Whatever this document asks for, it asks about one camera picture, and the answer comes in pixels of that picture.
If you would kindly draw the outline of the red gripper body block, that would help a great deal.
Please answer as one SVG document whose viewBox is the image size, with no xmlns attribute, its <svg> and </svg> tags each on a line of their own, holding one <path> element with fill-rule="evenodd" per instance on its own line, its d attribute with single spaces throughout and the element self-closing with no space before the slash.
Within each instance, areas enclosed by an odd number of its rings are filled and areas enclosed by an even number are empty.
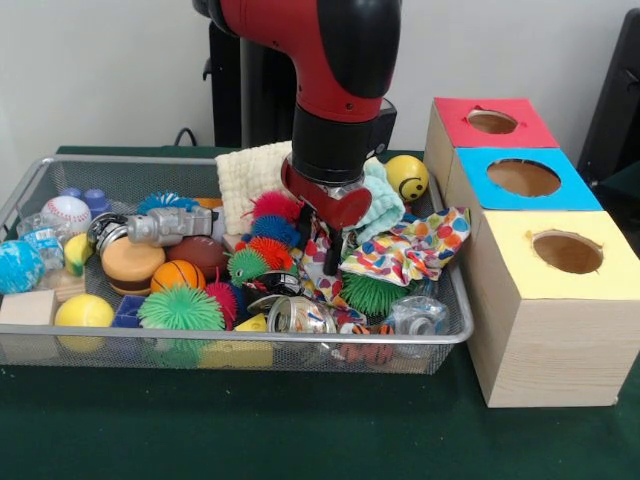
<svg viewBox="0 0 640 480">
<path fill-rule="evenodd" d="M 283 161 L 281 181 L 294 198 L 335 230 L 357 225 L 372 204 L 372 194 L 361 180 L 338 187 L 314 183 L 294 169 L 291 155 Z"/>
</svg>

